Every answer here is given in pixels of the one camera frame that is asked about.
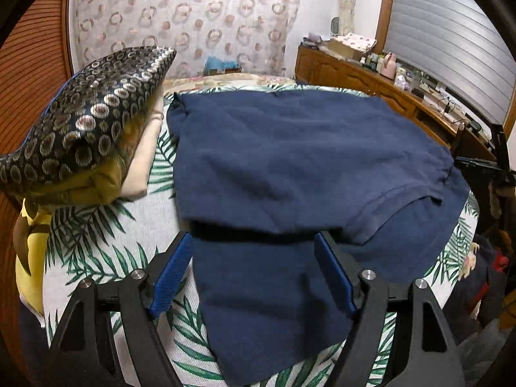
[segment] beige cushion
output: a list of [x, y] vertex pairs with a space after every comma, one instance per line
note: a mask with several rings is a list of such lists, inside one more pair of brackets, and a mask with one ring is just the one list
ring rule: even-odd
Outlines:
[[129, 199], [139, 199], [147, 195], [147, 182], [151, 171], [156, 142], [163, 124], [163, 87], [156, 90], [156, 101], [151, 107], [149, 121], [141, 136], [138, 147], [129, 166], [127, 176], [122, 184], [120, 196]]

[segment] floral bedding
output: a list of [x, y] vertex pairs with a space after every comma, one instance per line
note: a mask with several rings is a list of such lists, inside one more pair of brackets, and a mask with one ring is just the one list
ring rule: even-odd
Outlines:
[[[180, 91], [277, 91], [296, 87], [288, 79], [228, 74], [165, 83], [165, 109], [172, 94]], [[328, 87], [312, 87], [335, 91]], [[135, 268], [145, 268], [152, 257], [169, 246], [184, 229], [174, 197], [176, 145], [163, 124], [149, 176], [149, 193], [141, 200], [117, 199], [107, 206], [67, 207], [54, 213], [48, 239], [43, 304], [50, 344], [61, 314], [77, 283], [86, 276], [97, 283], [124, 278]], [[443, 306], [456, 281], [468, 273], [468, 256], [478, 220], [478, 204], [470, 193], [450, 240], [424, 275]], [[379, 385], [385, 373], [394, 335], [395, 314], [385, 316], [375, 365], [368, 385]], [[138, 386], [125, 342], [119, 313], [112, 314], [115, 344], [127, 383]], [[174, 301], [157, 323], [157, 332], [169, 359], [185, 387], [226, 387], [215, 357], [211, 354], [199, 308], [192, 263], [184, 275]], [[319, 387], [331, 373], [342, 344], [321, 351], [293, 367], [263, 380], [254, 387]]]

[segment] blue object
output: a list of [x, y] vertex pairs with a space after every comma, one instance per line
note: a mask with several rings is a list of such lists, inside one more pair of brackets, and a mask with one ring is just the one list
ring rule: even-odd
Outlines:
[[339, 249], [409, 282], [446, 245], [469, 189], [449, 152], [380, 99], [194, 96], [179, 96], [167, 114], [180, 138], [177, 201], [194, 222], [210, 348], [228, 385], [253, 384], [351, 328], [314, 256], [316, 233], [341, 229]]
[[149, 307], [154, 318], [169, 309], [191, 259], [192, 236], [186, 233], [154, 283], [154, 298]]
[[357, 312], [353, 303], [353, 286], [321, 233], [315, 235], [314, 253], [337, 308], [353, 319]]
[[216, 56], [209, 56], [204, 65], [206, 70], [216, 69], [222, 71], [224, 69], [239, 68], [238, 62], [236, 61], [223, 61]]

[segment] metal screw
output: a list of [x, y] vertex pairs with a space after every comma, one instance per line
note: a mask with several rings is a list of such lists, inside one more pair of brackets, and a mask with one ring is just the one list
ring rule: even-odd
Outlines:
[[79, 282], [79, 288], [88, 288], [93, 283], [91, 278], [84, 278]]
[[421, 278], [417, 278], [414, 281], [414, 284], [416, 284], [416, 287], [418, 287], [419, 289], [428, 288], [428, 282], [426, 282], [424, 279], [421, 279]]
[[142, 279], [145, 276], [145, 271], [143, 269], [135, 269], [131, 272], [131, 278], [133, 279]]
[[367, 279], [368, 281], [372, 281], [376, 278], [376, 273], [373, 270], [365, 269], [362, 271], [363, 278]]

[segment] clothing pile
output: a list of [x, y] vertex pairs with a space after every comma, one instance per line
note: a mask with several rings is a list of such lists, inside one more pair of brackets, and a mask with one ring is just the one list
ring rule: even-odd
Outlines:
[[475, 234], [465, 272], [453, 288], [443, 313], [455, 342], [478, 333], [501, 313], [508, 259], [486, 237]]
[[317, 232], [385, 280], [409, 282], [442, 251], [469, 193], [450, 152], [378, 98], [176, 94], [167, 123], [202, 316], [228, 385], [349, 333], [314, 256]]

